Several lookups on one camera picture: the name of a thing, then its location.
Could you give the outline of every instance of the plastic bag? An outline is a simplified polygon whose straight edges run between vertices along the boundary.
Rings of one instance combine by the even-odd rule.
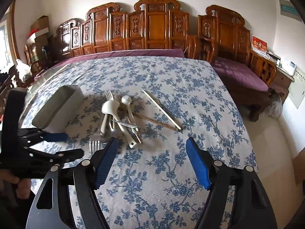
[[[16,61],[17,61],[17,70],[19,72],[19,78],[21,82],[25,83],[25,81],[28,78],[32,77],[31,69],[27,64],[22,63],[20,59],[16,59]]]
[[[281,116],[282,111],[283,108],[281,96],[276,92],[272,92],[270,97],[270,104],[264,111],[265,114],[274,119],[278,119]]]

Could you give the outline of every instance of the carved wooden headboard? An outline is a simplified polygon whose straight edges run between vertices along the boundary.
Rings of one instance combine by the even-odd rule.
[[[207,7],[205,12],[206,15],[198,16],[198,36],[215,40],[219,57],[246,64],[250,31],[244,27],[244,18],[233,10],[217,5]]]
[[[71,58],[118,50],[185,49],[189,14],[180,8],[176,0],[139,0],[132,13],[121,12],[117,3],[94,7],[83,23],[71,19],[58,27],[60,54]]]

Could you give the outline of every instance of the human hand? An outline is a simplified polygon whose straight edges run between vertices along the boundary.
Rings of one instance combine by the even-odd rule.
[[[29,198],[31,192],[31,179],[20,179],[19,177],[15,177],[8,169],[0,169],[0,180],[17,184],[16,194],[18,198]]]

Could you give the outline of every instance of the metal screw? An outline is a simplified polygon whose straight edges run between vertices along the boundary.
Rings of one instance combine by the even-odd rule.
[[[253,171],[253,167],[248,165],[248,166],[246,166],[246,170],[249,171],[249,172],[252,172]]]
[[[222,162],[219,160],[215,160],[214,165],[220,167],[220,166],[222,166]]]
[[[90,161],[88,159],[85,159],[83,162],[81,162],[82,166],[87,166],[90,164]]]
[[[58,166],[57,165],[54,165],[54,166],[51,167],[51,171],[52,172],[55,172],[57,170],[58,170]]]

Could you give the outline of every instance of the blue floral tablecloth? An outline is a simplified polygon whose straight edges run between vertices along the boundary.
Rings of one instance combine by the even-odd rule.
[[[118,153],[105,185],[96,191],[111,228],[193,228],[208,191],[197,182],[185,151],[193,137],[201,149],[228,166],[252,165],[255,154],[240,113],[227,89],[208,62],[171,57],[120,57],[82,61],[65,66],[29,99],[21,117],[22,127],[63,85],[79,84],[85,100],[66,128],[69,140],[41,142],[33,148],[55,153],[82,148],[90,158],[88,141],[98,129],[106,91],[129,95],[132,109],[162,123],[171,122],[141,92],[152,93],[166,111],[183,126],[183,131],[136,118],[143,144],[134,149],[120,140]],[[69,163],[74,166],[80,160]],[[41,180],[32,181],[36,192]],[[84,228],[75,189],[70,187],[77,227]],[[230,188],[222,226],[230,217],[234,187]]]

